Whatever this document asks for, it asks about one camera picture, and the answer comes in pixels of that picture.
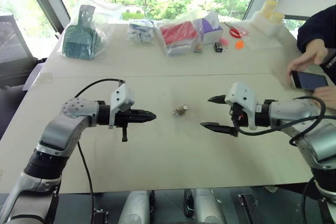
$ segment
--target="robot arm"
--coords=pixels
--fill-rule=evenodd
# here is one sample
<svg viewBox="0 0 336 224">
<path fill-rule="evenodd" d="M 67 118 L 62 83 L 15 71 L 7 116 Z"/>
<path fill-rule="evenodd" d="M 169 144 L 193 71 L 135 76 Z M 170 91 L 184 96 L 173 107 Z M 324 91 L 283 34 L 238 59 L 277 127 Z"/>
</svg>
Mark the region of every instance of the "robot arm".
<svg viewBox="0 0 336 224">
<path fill-rule="evenodd" d="M 64 103 L 60 114 L 46 126 L 29 163 L 7 197 L 0 212 L 0 224 L 52 223 L 58 204 L 54 192 L 60 186 L 62 171 L 83 130 L 97 124 L 122 127 L 125 142 L 128 123 L 156 118 L 149 111 L 131 110 L 133 104 L 133 91 L 125 83 L 111 95 L 111 106 L 81 98 Z"/>
<path fill-rule="evenodd" d="M 309 99 L 294 99 L 285 102 L 265 100 L 260 104 L 253 90 L 241 82 L 232 85 L 228 95 L 220 95 L 209 99 L 211 102 L 229 104 L 235 127 L 218 123 L 201 123 L 209 130 L 237 136 L 240 126 L 248 126 L 255 130 L 257 126 L 275 129 L 287 123 L 319 115 L 318 107 Z M 291 137 L 310 127 L 315 120 L 300 122 L 281 129 Z M 316 187 L 328 202 L 329 209 L 335 211 L 336 204 L 336 126 L 322 120 L 315 128 L 296 140 L 301 155 L 316 180 Z"/>
</svg>

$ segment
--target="red scissors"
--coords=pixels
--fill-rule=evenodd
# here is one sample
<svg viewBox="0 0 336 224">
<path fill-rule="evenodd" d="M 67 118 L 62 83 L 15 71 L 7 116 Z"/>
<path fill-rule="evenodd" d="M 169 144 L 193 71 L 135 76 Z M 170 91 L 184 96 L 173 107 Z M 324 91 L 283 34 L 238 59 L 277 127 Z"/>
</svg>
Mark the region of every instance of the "red scissors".
<svg viewBox="0 0 336 224">
<path fill-rule="evenodd" d="M 225 25 L 227 25 L 228 27 L 230 27 L 230 34 L 232 37 L 235 38 L 242 38 L 245 36 L 248 36 L 248 30 L 246 30 L 245 28 L 242 27 L 233 27 L 231 25 L 229 25 L 228 23 L 224 22 Z"/>
</svg>

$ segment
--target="white table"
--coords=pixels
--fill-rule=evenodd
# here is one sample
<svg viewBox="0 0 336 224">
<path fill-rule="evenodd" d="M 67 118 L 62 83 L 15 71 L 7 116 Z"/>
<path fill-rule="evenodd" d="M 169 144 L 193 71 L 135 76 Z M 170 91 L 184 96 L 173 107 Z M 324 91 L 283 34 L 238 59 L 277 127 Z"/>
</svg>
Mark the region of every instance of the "white table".
<svg viewBox="0 0 336 224">
<path fill-rule="evenodd" d="M 121 38 L 125 31 L 119 28 Z M 155 45 L 153 49 L 124 46 L 129 43 L 122 44 L 120 39 L 113 55 L 97 61 L 50 56 L 0 141 L 0 193 L 9 192 L 62 103 L 87 84 L 112 77 L 125 78 L 135 91 L 133 108 L 152 111 L 157 119 L 130 124 L 127 143 L 121 142 L 121 129 L 97 126 L 84 131 L 80 142 L 95 191 L 270 185 L 306 182 L 311 177 L 309 167 L 284 133 L 234 138 L 200 126 L 201 122 L 232 124 L 229 107 L 207 99 L 225 94 L 235 81 L 250 85 L 259 101 L 302 95 L 286 83 L 282 60 L 288 58 L 283 49 L 238 51 L 231 45 L 222 54 L 205 48 L 193 58 L 165 58 Z M 292 46 L 287 50 L 295 52 L 295 42 Z M 134 55 L 142 50 L 146 53 Z M 151 50 L 157 51 L 156 58 Z M 279 62 L 278 68 L 270 58 Z M 318 68 L 311 71 L 320 72 Z M 82 97 L 108 102 L 116 87 L 116 83 L 100 83 Z M 173 116 L 172 111 L 184 104 L 190 109 L 183 116 Z M 88 191 L 86 173 L 75 149 L 63 172 L 61 192 Z"/>
</svg>

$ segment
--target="smartphone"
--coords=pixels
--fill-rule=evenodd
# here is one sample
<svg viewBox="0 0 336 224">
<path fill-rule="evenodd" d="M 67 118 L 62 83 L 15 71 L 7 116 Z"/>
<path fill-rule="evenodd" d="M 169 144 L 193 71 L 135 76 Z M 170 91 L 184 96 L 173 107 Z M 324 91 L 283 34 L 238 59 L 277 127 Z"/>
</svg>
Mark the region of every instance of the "smartphone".
<svg viewBox="0 0 336 224">
<path fill-rule="evenodd" d="M 294 88 L 314 91 L 318 87 L 328 86 L 324 76 L 314 73 L 292 71 L 290 76 Z"/>
</svg>

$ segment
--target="dark sleeve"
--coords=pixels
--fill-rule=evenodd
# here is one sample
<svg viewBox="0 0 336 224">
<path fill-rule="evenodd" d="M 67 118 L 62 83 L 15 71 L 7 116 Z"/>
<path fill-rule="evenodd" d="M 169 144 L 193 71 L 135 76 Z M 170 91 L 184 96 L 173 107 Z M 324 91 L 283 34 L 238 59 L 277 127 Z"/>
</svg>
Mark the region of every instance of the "dark sleeve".
<svg viewBox="0 0 336 224">
<path fill-rule="evenodd" d="M 335 48 L 336 44 L 336 5 L 311 16 L 298 31 L 297 46 L 301 52 L 313 39 L 323 39 L 327 48 Z"/>
</svg>

